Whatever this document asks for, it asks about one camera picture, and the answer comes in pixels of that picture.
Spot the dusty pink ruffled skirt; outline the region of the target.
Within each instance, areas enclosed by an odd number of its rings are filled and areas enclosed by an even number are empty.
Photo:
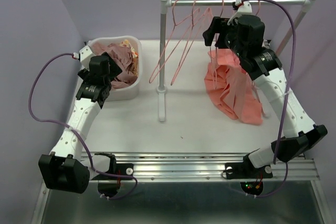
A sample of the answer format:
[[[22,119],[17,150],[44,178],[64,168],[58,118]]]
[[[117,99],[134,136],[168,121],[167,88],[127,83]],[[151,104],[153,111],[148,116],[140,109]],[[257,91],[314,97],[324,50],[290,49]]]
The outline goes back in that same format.
[[[119,44],[103,45],[96,42],[92,46],[96,55],[107,52],[122,69],[122,73],[111,81],[113,89],[123,89],[133,85],[139,76],[139,54],[129,40],[125,39]]]

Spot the coral pink skirt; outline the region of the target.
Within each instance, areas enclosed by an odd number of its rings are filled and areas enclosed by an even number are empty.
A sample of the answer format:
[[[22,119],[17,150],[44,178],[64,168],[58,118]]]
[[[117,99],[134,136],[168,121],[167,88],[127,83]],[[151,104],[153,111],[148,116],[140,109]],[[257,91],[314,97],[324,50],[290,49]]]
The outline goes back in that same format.
[[[210,63],[204,77],[206,92],[221,112],[232,120],[261,125],[262,103],[255,97],[251,78],[229,49],[208,52]]]

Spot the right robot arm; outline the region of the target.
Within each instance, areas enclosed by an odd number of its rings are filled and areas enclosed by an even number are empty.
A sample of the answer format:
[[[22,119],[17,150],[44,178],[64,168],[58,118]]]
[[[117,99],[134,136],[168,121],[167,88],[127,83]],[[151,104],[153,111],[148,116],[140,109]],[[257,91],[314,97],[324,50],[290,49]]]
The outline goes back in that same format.
[[[276,53],[263,46],[265,24],[255,15],[229,19],[213,17],[203,32],[206,46],[228,49],[239,59],[240,66],[263,92],[280,121],[277,140],[244,156],[239,163],[225,165],[227,179],[256,178],[273,162],[287,163],[313,148],[328,133],[305,112],[289,87],[282,64]]]

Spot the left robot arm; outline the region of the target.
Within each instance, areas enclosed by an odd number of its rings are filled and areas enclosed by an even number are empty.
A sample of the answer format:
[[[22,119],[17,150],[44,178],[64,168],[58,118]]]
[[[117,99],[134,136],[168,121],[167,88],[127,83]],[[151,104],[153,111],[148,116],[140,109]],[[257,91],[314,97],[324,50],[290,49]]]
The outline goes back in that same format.
[[[82,84],[72,114],[68,122],[60,123],[65,129],[57,144],[38,161],[47,188],[82,194],[89,181],[97,176],[92,169],[93,158],[85,165],[81,162],[81,152],[88,150],[86,137],[110,94],[112,79],[121,72],[106,52],[91,56],[88,66],[78,72]]]

